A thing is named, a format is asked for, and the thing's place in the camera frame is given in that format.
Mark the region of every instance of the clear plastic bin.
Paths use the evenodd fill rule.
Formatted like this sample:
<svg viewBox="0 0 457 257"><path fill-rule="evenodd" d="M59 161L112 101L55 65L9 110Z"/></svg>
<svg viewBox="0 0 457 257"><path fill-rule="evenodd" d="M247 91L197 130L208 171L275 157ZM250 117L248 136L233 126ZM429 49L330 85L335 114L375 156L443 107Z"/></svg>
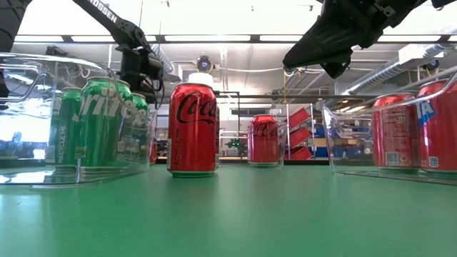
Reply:
<svg viewBox="0 0 457 257"><path fill-rule="evenodd" d="M0 183L83 183L149 167L147 104L129 95L110 69L79 59L0 54L5 88Z"/></svg>
<svg viewBox="0 0 457 257"><path fill-rule="evenodd" d="M331 170L457 185L457 162L450 161L457 157L456 77L439 90L379 108L343 113L324 107ZM355 126L361 121L368 128Z"/></svg>

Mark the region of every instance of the table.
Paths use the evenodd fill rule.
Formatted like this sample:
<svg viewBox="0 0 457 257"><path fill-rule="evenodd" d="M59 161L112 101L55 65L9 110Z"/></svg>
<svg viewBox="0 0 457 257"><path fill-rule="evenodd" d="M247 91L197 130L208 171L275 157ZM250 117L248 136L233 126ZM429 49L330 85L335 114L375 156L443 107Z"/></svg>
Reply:
<svg viewBox="0 0 457 257"><path fill-rule="evenodd" d="M326 166L0 186L0 256L455 256L456 239L456 186Z"/></svg>

